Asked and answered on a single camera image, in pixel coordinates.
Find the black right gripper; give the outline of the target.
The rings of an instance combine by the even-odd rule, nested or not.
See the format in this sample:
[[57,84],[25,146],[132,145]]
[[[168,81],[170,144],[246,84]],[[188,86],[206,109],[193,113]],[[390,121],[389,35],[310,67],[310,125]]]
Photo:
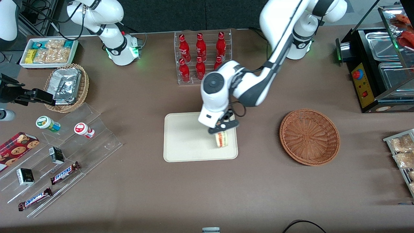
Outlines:
[[0,85],[0,102],[1,103],[17,103],[23,106],[28,106],[32,100],[34,102],[40,102],[47,105],[56,105],[56,101],[53,94],[46,91],[34,88],[32,89],[32,99],[29,94],[30,90],[24,89],[25,84],[19,83],[19,81],[1,74]]

